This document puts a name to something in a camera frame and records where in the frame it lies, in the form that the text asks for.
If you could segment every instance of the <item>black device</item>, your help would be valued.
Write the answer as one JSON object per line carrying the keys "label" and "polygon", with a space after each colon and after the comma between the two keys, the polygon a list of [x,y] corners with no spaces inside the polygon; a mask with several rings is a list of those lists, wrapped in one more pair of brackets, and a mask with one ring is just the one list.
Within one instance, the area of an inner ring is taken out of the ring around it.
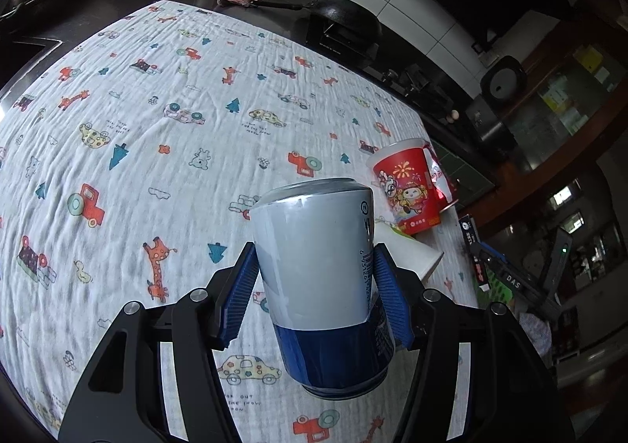
{"label": "black device", "polygon": [[552,248],[547,253],[540,278],[536,278],[520,267],[515,266],[503,254],[491,248],[477,237],[477,230],[473,218],[469,215],[460,219],[460,227],[466,239],[467,251],[472,257],[474,265],[484,263],[495,276],[504,283],[513,294],[530,305],[542,318],[556,321],[561,313],[561,307],[555,301],[554,295],[563,276],[567,257],[573,242],[571,236],[563,229],[557,230],[557,236]]}
{"label": "black device", "polygon": [[[549,372],[505,305],[456,305],[396,267],[383,243],[373,253],[384,308],[399,315],[389,316],[392,331],[406,349],[420,349],[394,443],[445,442],[460,342],[471,343],[469,403],[464,433],[452,441],[575,440]],[[175,305],[124,305],[78,381],[59,442],[179,443],[168,431],[161,389],[159,343],[172,342],[190,443],[240,443],[212,349],[224,349],[237,335],[244,312],[234,316],[233,309],[246,308],[257,268],[247,243],[234,267]]]}

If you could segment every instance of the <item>pan handle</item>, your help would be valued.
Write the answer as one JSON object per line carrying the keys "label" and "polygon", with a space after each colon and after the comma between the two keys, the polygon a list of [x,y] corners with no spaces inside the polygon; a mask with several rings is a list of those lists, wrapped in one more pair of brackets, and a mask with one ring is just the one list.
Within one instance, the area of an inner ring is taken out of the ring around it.
{"label": "pan handle", "polygon": [[288,9],[290,11],[300,11],[304,6],[299,4],[279,4],[277,2],[253,2],[255,7],[272,7],[273,9]]}

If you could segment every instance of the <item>giraffe print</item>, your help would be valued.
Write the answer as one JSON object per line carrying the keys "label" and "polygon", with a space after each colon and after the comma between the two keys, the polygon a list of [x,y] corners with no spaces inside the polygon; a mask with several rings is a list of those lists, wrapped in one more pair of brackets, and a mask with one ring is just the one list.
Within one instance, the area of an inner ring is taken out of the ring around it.
{"label": "giraffe print", "polygon": [[144,250],[146,250],[148,254],[148,260],[151,261],[151,267],[153,268],[153,281],[146,280],[146,283],[148,283],[148,293],[151,299],[159,298],[161,303],[165,303],[168,297],[168,289],[163,286],[160,262],[168,257],[171,251],[176,253],[178,250],[176,248],[168,248],[159,236],[155,237],[153,242],[155,246],[152,248],[148,243],[144,243],[143,245]]}

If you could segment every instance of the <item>can lid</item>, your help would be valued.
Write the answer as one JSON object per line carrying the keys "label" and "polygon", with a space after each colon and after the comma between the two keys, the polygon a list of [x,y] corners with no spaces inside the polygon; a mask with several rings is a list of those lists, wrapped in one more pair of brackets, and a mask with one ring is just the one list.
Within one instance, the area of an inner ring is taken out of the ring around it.
{"label": "can lid", "polygon": [[250,210],[260,208],[263,205],[284,201],[295,196],[310,195],[328,195],[329,193],[341,192],[357,192],[361,190],[370,190],[369,187],[356,182],[350,177],[336,177],[331,179],[317,179],[315,181],[306,181],[297,184],[290,184],[271,190],[259,199],[259,201]]}

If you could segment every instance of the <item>kitchen counter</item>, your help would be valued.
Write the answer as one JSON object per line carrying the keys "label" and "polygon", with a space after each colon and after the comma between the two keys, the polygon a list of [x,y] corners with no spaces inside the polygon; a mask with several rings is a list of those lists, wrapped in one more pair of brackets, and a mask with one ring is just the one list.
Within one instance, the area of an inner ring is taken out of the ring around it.
{"label": "kitchen counter", "polygon": [[[135,10],[146,5],[150,5],[156,1],[159,0],[77,0],[71,9],[64,9],[64,12],[58,18],[53,18],[45,24],[25,31],[25,36],[15,39],[13,45],[21,46],[22,48],[39,48],[40,52],[26,62],[26,64],[6,83],[4,88],[0,88],[0,115],[7,111],[7,109],[15,103],[16,99],[24,93],[27,87],[29,87],[33,81],[41,76],[49,66],[51,66],[63,55],[66,55],[79,43],[83,42],[83,40],[92,36],[99,30],[106,28],[109,24],[115,22],[116,20],[126,15],[130,15]],[[172,1],[182,4],[195,5],[202,9],[209,9],[214,12],[235,17],[244,22],[294,40],[294,42],[305,45],[305,37],[307,35],[310,15],[307,10],[288,11],[286,9],[254,7],[244,8],[240,6],[219,7],[216,4],[216,0]],[[305,4],[311,0],[269,1]],[[400,53],[398,55],[399,58],[397,59],[397,62],[406,62],[406,64],[408,63],[408,55],[412,55],[411,51],[408,52],[404,50],[404,52],[401,53],[396,40],[403,39],[401,39],[401,37],[393,37],[395,35],[395,33],[388,31],[387,29],[384,30],[384,39],[382,42],[390,42],[389,39],[393,40],[390,48],[387,48],[386,44],[382,44],[380,47],[378,61],[380,61],[380,57],[384,58],[383,65],[378,66],[378,70],[380,72],[385,72],[387,70],[388,66],[391,65],[391,58],[396,55],[391,56],[391,52],[388,50],[393,49],[395,51],[399,51]],[[418,52],[414,54],[415,58],[419,55]],[[15,56],[16,62],[20,62],[18,56],[19,55]],[[434,65],[431,67],[433,70],[438,70],[438,68]],[[368,73],[365,73],[364,71],[355,72],[356,74],[367,78],[371,82],[378,83],[380,79],[378,75],[370,68],[368,71]],[[445,81],[451,81],[444,73],[440,72],[439,75],[440,78],[447,78]],[[383,90],[387,90],[390,94],[397,98],[400,97],[398,93],[391,92],[384,86],[381,86],[381,88]],[[469,182],[467,184],[472,187],[468,190],[469,193],[466,196],[466,198],[468,198],[467,201],[471,202],[492,189],[495,184],[492,168],[475,151],[475,149],[467,143],[458,140],[446,130],[445,126],[440,124],[440,122],[436,121],[430,115],[423,112],[416,105],[411,106],[421,117],[429,136],[436,140],[438,145],[444,146],[448,149],[448,151],[443,152],[443,154],[449,155],[452,153],[452,163],[455,164],[456,170],[464,167],[464,171],[461,176],[469,176],[470,172],[471,176],[469,177]],[[447,168],[445,168],[445,170],[448,174],[450,174],[450,176],[454,174],[454,178],[457,178],[457,175],[453,171],[448,171]]]}

